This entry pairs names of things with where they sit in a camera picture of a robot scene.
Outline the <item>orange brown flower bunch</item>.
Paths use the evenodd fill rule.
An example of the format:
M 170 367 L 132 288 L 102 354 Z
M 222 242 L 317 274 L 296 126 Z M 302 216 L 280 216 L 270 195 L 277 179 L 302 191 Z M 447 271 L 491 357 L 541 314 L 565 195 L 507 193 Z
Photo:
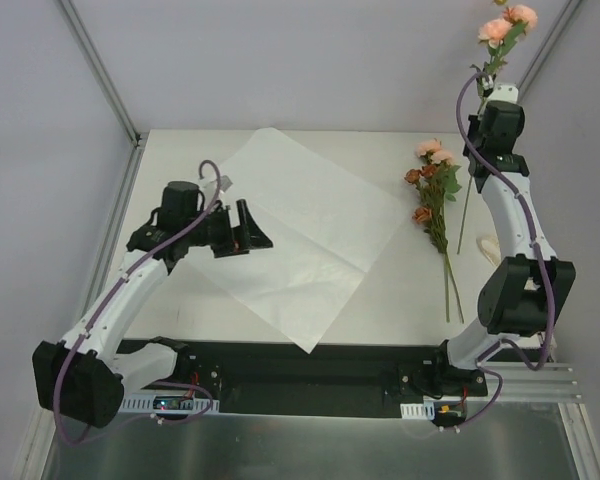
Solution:
M 464 324 L 459 288 L 449 255 L 445 209 L 448 203 L 456 201 L 456 194 L 461 190 L 457 179 L 458 170 L 458 166 L 445 162 L 427 163 L 420 168 L 410 169 L 404 180 L 415 188 L 419 198 L 419 206 L 412 214 L 412 221 L 423 229 L 443 262 L 446 322 L 451 322 L 450 295 L 453 294 L 460 322 Z

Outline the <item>translucent white wrapping paper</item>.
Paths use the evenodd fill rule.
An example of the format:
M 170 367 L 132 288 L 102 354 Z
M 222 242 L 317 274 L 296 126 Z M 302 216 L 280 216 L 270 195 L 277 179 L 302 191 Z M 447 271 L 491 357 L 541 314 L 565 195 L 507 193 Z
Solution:
M 273 248 L 190 264 L 311 352 L 403 222 L 394 196 L 282 132 L 259 129 L 220 167 Z

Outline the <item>pink rose stem with leaves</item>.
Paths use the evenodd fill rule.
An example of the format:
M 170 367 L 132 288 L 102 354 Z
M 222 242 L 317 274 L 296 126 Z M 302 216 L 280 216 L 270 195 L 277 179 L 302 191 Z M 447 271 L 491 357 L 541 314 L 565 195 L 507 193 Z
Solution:
M 506 55 L 535 28 L 535 10 L 525 5 L 506 7 L 496 19 L 478 31 L 478 41 L 486 46 L 489 60 L 474 68 L 474 75 L 464 84 L 456 101 L 455 115 L 464 146 L 468 116 L 490 115 L 494 133 L 488 147 L 494 172 L 481 193 L 487 203 L 501 247 L 501 256 L 540 259 L 542 231 L 530 196 L 530 171 L 525 158 L 514 146 L 525 125 L 524 109 L 518 103 L 514 84 L 499 83 L 497 75 L 506 64 Z

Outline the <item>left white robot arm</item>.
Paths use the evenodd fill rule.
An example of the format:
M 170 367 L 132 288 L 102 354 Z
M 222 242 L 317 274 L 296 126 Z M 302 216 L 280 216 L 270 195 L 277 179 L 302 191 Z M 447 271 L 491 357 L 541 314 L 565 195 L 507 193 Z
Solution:
M 190 249 L 210 248 L 214 258 L 270 249 L 273 241 L 236 203 L 238 223 L 220 193 L 206 195 L 192 182 L 171 181 L 149 220 L 134 231 L 117 275 L 82 319 L 60 341 L 41 342 L 32 362 L 41 407 L 55 419 L 107 426 L 123 399 L 162 381 L 168 388 L 192 385 L 196 374 L 186 344 L 156 337 L 132 354 L 117 350 L 153 292 Z

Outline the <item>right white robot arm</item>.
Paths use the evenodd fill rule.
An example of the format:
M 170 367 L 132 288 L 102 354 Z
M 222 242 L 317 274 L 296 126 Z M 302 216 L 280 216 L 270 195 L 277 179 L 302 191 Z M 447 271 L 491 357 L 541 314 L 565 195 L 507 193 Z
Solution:
M 540 227 L 529 168 L 514 152 L 524 124 L 517 87 L 497 83 L 479 113 L 459 128 L 469 174 L 492 216 L 501 260 L 479 293 L 476 319 L 410 374 L 408 387 L 420 395 L 485 395 L 482 366 L 504 346 L 532 371 L 549 358 L 576 271 L 573 263 L 559 260 Z

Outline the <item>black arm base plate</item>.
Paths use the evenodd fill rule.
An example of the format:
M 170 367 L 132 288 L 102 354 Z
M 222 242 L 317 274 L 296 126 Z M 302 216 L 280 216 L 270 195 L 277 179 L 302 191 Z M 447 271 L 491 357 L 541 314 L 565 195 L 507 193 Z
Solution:
M 513 354 L 459 370 L 440 346 L 319 345 L 182 341 L 185 366 L 151 381 L 206 389 L 223 414 L 398 419 L 425 399 L 467 404 L 502 392 L 514 379 Z

